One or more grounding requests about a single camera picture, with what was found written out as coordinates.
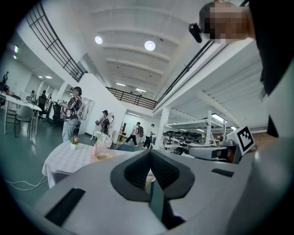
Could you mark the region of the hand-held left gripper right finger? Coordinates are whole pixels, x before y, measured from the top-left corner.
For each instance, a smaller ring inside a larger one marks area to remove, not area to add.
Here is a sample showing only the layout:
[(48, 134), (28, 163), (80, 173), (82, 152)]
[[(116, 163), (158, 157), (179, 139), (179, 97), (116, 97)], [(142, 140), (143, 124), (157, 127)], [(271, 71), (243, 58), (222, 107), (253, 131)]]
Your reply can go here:
[(156, 221), (150, 234), (221, 233), (249, 177), (254, 155), (239, 164), (182, 157), (166, 151), (150, 152), (155, 185), (150, 208)]

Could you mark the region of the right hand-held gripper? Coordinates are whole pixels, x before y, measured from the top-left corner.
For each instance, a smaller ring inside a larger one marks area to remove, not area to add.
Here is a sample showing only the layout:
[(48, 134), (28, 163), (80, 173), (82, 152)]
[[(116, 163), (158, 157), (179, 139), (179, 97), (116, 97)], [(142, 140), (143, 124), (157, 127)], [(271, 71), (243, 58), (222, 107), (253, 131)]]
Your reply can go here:
[(247, 126), (223, 135), (218, 146), (191, 147), (189, 155), (208, 161), (240, 163), (242, 157), (254, 147), (254, 138)]

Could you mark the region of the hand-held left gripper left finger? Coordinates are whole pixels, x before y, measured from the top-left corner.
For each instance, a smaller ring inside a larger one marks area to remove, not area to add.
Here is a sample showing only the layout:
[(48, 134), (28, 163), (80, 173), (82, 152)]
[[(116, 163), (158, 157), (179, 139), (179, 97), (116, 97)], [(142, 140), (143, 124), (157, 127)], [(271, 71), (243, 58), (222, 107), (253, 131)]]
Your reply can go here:
[(78, 235), (157, 235), (167, 229), (147, 202), (129, 201), (112, 186), (114, 167), (137, 157), (127, 152), (88, 164), (50, 188), (36, 202), (35, 210), (45, 216), (72, 188), (85, 191), (62, 228)]

